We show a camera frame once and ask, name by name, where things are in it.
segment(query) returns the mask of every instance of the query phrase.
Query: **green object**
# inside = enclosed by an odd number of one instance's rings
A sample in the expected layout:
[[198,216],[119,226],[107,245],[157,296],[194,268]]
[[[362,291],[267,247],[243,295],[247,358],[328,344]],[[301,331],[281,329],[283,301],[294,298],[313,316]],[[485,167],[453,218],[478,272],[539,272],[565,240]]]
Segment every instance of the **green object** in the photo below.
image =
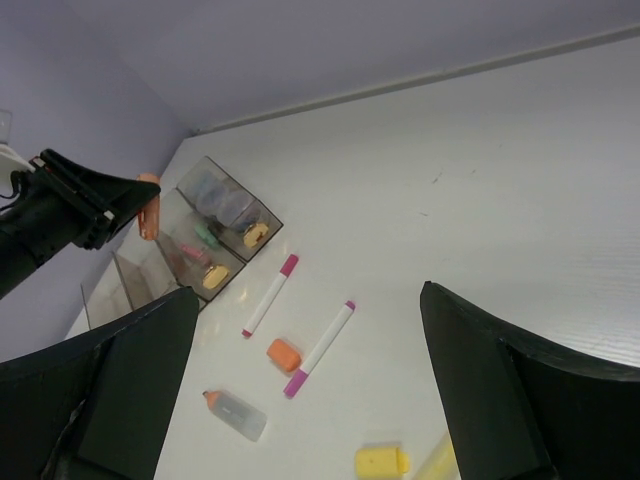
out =
[[204,243],[206,243],[210,248],[220,247],[220,244],[218,243],[218,240],[216,239],[216,237],[213,236],[213,234],[209,231],[209,229],[205,225],[198,224],[195,227],[193,227],[193,229],[198,234],[198,237],[200,237],[200,239]]

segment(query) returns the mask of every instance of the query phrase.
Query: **small plastic bottle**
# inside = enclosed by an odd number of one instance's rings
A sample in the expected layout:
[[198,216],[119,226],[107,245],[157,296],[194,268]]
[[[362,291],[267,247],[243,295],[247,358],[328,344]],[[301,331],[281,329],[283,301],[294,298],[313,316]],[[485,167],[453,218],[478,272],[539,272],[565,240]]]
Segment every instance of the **small plastic bottle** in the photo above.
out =
[[252,442],[258,441],[267,424],[264,413],[224,390],[206,391],[202,395],[211,413]]

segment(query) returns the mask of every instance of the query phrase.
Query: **pink and white marker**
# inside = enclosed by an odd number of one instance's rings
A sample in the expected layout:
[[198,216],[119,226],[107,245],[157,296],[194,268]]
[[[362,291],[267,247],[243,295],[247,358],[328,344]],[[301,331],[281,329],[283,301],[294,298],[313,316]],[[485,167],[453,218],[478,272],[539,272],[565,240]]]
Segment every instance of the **pink and white marker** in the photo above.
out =
[[345,323],[347,323],[347,320],[351,318],[351,315],[353,314],[355,309],[356,304],[352,301],[348,301],[340,309],[340,311],[338,312],[338,316],[333,322],[331,322],[331,325],[329,325],[327,331],[324,332],[324,335],[322,335],[316,346],[313,347],[313,350],[311,350],[309,356],[304,359],[304,362],[302,362],[300,368],[298,368],[287,386],[284,388],[284,394],[287,397],[293,398],[296,393],[298,393],[298,390],[300,390],[302,384],[307,380],[307,378],[311,374],[311,371],[324,355],[324,352],[329,349],[333,341],[340,333],[340,330],[342,330],[342,327],[344,327]]
[[291,272],[293,272],[293,269],[295,268],[297,263],[298,256],[289,255],[289,258],[287,258],[287,261],[284,262],[284,265],[280,269],[278,276],[275,278],[275,280],[269,287],[269,290],[267,290],[267,293],[265,293],[263,299],[258,304],[256,311],[253,312],[253,315],[249,319],[249,322],[247,322],[245,327],[242,329],[242,335],[244,335],[245,338],[249,338],[251,335],[253,335],[253,332],[255,332],[258,324],[262,321],[262,317],[264,317],[264,315],[267,313],[267,310],[269,310],[269,307],[278,296],[278,292],[280,292],[280,289],[284,285],[284,282],[287,281],[287,278],[289,278],[289,275],[291,275]]

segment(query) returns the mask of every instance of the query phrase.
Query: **yellow object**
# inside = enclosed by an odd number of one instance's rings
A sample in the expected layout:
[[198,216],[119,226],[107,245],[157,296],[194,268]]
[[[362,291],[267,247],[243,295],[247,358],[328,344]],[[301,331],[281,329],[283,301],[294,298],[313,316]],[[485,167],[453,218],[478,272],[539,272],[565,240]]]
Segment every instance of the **yellow object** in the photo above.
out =
[[458,474],[456,454],[447,432],[413,477],[413,480],[452,480]]
[[356,452],[359,478],[398,478],[409,471],[409,455],[398,447],[362,448]]
[[208,290],[213,290],[229,275],[229,270],[224,265],[216,265],[207,270],[202,279],[202,286]]
[[269,226],[266,223],[256,223],[249,227],[244,234],[244,244],[249,248],[253,248],[260,243],[260,240],[262,240],[268,232]]

